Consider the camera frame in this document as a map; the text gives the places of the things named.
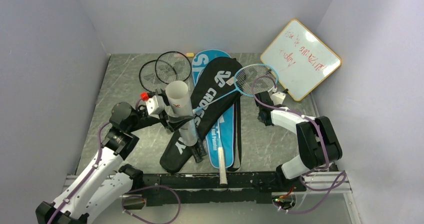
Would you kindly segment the black badminton racket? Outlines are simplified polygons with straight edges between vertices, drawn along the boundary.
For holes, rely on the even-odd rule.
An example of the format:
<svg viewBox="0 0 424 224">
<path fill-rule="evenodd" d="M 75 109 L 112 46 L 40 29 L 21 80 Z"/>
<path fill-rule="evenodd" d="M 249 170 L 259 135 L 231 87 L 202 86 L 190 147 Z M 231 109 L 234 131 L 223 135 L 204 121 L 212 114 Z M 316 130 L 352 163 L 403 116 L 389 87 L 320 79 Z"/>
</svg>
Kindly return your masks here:
<svg viewBox="0 0 424 224">
<path fill-rule="evenodd" d="M 190 77 L 192 67 L 190 60 L 179 51 L 168 51 L 161 54 L 155 65 L 158 78 L 167 85 L 173 81 L 183 81 Z"/>
<path fill-rule="evenodd" d="M 158 89 L 165 90 L 168 85 L 159 79 L 155 69 L 156 63 L 156 60 L 150 60 L 146 62 L 139 70 L 139 82 L 143 89 L 145 89 L 147 92 L 155 92 Z M 194 146 L 189 146 L 188 148 L 190 153 L 194 156 L 196 163 L 203 161 L 203 157 L 206 155 L 206 151 L 200 138 L 197 140 L 197 144 Z"/>
</svg>

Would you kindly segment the white shuttlecock tube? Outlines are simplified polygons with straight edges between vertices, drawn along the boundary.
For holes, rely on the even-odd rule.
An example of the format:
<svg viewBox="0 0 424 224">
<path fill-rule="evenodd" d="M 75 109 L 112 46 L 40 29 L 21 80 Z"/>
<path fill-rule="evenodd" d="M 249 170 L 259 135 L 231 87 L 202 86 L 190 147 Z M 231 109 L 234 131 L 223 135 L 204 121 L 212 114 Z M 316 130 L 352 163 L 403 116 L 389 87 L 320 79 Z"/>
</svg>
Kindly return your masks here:
<svg viewBox="0 0 424 224">
<path fill-rule="evenodd" d="M 191 96 L 189 93 L 188 85 L 181 80 L 176 80 L 169 83 L 165 88 L 165 94 L 167 97 L 173 99 L 185 98 L 185 111 L 173 111 L 179 117 L 182 116 L 193 116 L 193 108 L 191 102 Z M 198 142 L 198 134 L 194 120 L 187 122 L 179 129 L 179 133 L 183 139 L 183 143 L 188 146 L 194 146 Z"/>
</svg>

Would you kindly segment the white dry erase board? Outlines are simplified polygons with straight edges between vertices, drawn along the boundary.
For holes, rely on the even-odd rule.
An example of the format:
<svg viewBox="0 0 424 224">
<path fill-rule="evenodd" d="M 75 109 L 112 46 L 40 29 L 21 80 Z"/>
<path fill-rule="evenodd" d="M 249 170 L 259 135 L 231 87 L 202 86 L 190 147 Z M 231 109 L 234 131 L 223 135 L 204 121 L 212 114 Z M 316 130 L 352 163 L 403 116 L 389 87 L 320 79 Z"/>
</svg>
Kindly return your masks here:
<svg viewBox="0 0 424 224">
<path fill-rule="evenodd" d="M 260 56 L 295 101 L 301 101 L 342 65 L 342 59 L 299 20 L 292 19 Z"/>
</svg>

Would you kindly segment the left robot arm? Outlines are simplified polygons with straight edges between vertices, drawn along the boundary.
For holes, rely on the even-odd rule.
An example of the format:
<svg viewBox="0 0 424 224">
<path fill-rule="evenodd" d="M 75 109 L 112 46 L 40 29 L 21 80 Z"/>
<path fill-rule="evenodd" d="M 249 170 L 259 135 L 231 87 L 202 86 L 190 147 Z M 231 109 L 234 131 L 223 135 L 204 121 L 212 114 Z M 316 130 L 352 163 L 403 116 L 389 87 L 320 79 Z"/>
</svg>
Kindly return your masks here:
<svg viewBox="0 0 424 224">
<path fill-rule="evenodd" d="M 104 138 L 98 133 L 97 152 L 88 166 L 62 194 L 36 208 L 39 224 L 91 224 L 118 197 L 142 190 L 143 172 L 121 166 L 139 141 L 133 132 L 158 123 L 175 132 L 193 120 L 194 111 L 188 96 L 173 98 L 158 91 L 142 93 L 141 100 L 144 105 L 114 105 L 111 128 Z"/>
</svg>

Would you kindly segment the blue white badminton racket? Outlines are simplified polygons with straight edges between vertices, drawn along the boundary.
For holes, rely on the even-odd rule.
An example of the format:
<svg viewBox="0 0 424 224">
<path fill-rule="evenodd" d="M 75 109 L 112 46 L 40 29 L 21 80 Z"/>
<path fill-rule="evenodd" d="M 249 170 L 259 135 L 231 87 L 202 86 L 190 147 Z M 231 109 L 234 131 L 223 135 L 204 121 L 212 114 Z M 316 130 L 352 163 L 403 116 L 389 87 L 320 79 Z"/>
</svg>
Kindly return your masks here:
<svg viewBox="0 0 424 224">
<path fill-rule="evenodd" d="M 229 80 L 234 85 L 233 90 L 227 92 L 224 95 L 221 95 L 217 99 L 205 104 L 204 106 L 199 106 L 193 109 L 193 114 L 203 110 L 207 106 L 223 99 L 224 97 L 234 92 L 239 92 L 244 96 L 253 97 L 258 93 L 272 90 L 276 88 L 279 76 L 276 70 L 270 65 L 256 63 L 242 67 Z"/>
</svg>

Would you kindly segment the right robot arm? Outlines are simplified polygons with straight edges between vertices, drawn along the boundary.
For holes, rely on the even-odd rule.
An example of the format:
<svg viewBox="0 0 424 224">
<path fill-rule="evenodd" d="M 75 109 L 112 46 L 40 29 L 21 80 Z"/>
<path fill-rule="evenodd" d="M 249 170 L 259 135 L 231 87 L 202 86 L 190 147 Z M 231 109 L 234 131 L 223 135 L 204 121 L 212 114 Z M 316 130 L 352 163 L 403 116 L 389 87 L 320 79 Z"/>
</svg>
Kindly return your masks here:
<svg viewBox="0 0 424 224">
<path fill-rule="evenodd" d="M 329 167 L 343 156 L 340 142 L 330 119 L 326 116 L 303 115 L 283 105 L 275 105 L 267 91 L 254 95 L 259 109 L 258 119 L 266 126 L 278 126 L 294 133 L 298 155 L 276 168 L 275 186 L 288 191 L 294 179 L 317 168 Z"/>
</svg>

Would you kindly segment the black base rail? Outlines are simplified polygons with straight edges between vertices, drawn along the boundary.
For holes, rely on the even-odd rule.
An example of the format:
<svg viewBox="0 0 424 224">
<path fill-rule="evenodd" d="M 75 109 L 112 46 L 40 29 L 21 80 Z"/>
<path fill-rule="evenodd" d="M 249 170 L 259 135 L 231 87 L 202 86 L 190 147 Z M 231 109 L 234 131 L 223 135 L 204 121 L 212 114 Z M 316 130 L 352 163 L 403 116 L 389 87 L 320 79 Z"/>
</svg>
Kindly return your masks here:
<svg viewBox="0 0 424 224">
<path fill-rule="evenodd" d="M 288 192 L 304 192 L 298 179 L 284 180 L 275 171 L 230 172 L 226 186 L 218 173 L 143 174 L 129 195 L 141 195 L 149 207 L 171 204 L 255 202 L 270 204 Z"/>
</svg>

